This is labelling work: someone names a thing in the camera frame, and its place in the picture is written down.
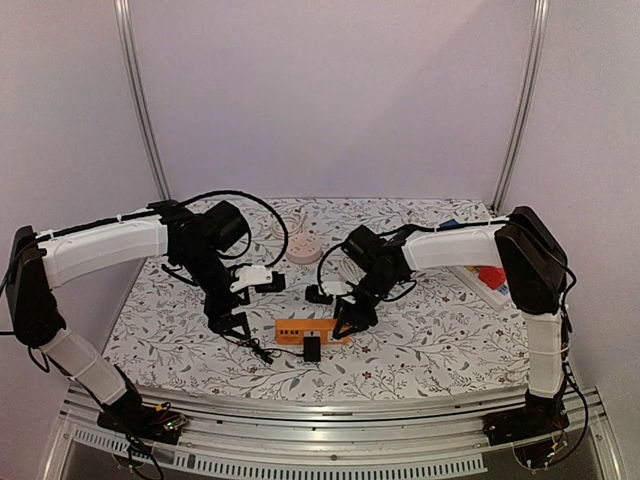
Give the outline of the black power adapter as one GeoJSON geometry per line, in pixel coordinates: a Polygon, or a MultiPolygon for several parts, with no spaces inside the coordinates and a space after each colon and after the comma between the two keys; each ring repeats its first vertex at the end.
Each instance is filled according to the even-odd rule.
{"type": "Polygon", "coordinates": [[[318,363],[322,356],[320,337],[307,336],[303,339],[303,360],[305,363],[318,363]]]}

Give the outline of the blue cube socket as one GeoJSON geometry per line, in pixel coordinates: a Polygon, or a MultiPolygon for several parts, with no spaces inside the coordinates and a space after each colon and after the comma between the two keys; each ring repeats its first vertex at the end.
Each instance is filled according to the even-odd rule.
{"type": "Polygon", "coordinates": [[[440,230],[454,230],[462,227],[462,224],[457,222],[455,219],[448,220],[439,225],[440,230]]]}

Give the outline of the orange power strip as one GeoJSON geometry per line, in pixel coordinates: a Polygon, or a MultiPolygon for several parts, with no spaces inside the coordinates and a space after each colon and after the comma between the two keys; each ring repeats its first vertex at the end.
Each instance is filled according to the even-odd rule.
{"type": "Polygon", "coordinates": [[[323,346],[344,345],[349,337],[335,339],[336,319],[278,319],[275,322],[275,341],[278,345],[302,346],[306,337],[319,337],[323,346]]]}

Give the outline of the white power strip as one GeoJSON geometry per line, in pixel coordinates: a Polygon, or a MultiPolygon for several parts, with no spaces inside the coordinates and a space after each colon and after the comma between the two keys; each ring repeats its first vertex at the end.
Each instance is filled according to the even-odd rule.
{"type": "Polygon", "coordinates": [[[466,266],[453,266],[449,267],[449,271],[494,310],[499,311],[504,309],[510,301],[507,281],[498,290],[491,290],[479,280],[478,274],[469,272],[465,267],[466,266]]]}

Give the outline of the red cube socket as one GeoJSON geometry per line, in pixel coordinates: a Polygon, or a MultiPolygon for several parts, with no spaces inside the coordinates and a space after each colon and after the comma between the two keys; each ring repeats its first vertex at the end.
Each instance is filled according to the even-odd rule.
{"type": "Polygon", "coordinates": [[[498,290],[506,282],[506,273],[502,268],[483,266],[478,278],[491,290],[498,290]]]}

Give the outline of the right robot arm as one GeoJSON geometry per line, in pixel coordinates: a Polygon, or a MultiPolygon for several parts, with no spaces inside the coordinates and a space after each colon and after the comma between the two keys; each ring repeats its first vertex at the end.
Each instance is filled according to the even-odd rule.
{"type": "Polygon", "coordinates": [[[414,274],[449,268],[494,308],[510,302],[526,328],[529,377],[524,404],[484,417],[483,432],[490,444],[568,427],[563,399],[576,383],[567,361],[572,326],[566,296],[577,278],[565,251],[532,208],[519,206],[506,216],[466,224],[405,224],[384,233],[361,225],[336,247],[364,276],[355,284],[318,281],[309,287],[313,302],[336,300],[333,338],[375,326],[378,305],[414,274]]]}

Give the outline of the pink round socket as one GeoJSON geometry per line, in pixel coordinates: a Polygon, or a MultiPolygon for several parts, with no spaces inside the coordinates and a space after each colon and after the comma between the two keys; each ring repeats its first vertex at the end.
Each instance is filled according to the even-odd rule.
{"type": "Polygon", "coordinates": [[[285,256],[288,261],[297,265],[312,264],[322,256],[321,242],[314,236],[295,235],[289,241],[285,256]]]}

